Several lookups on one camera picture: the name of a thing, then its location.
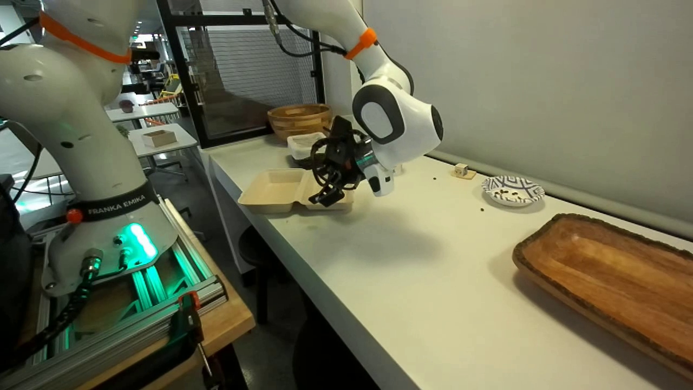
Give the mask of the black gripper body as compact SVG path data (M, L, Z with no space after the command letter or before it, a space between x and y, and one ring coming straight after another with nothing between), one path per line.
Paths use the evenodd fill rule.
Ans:
M324 138L309 147L314 181L329 190L352 190L364 173L357 161L371 152L371 141L348 119L336 117Z

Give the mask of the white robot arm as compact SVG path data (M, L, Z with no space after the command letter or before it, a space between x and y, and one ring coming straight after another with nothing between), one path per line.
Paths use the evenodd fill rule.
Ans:
M386 195L399 165L439 146L439 113L414 95L414 80L350 0L273 3L291 22L336 40L364 76L352 117L368 144L355 169ZM51 155L75 194L64 227L47 239L41 282L51 297L144 269L178 241L132 144L105 116L139 11L139 0L41 0L44 40L0 53L0 116Z

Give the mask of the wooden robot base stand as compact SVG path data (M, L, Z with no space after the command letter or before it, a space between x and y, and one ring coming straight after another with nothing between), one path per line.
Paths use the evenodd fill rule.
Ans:
M167 389L253 329L250 311L169 200L163 213L178 233L169 253L104 284L0 390Z

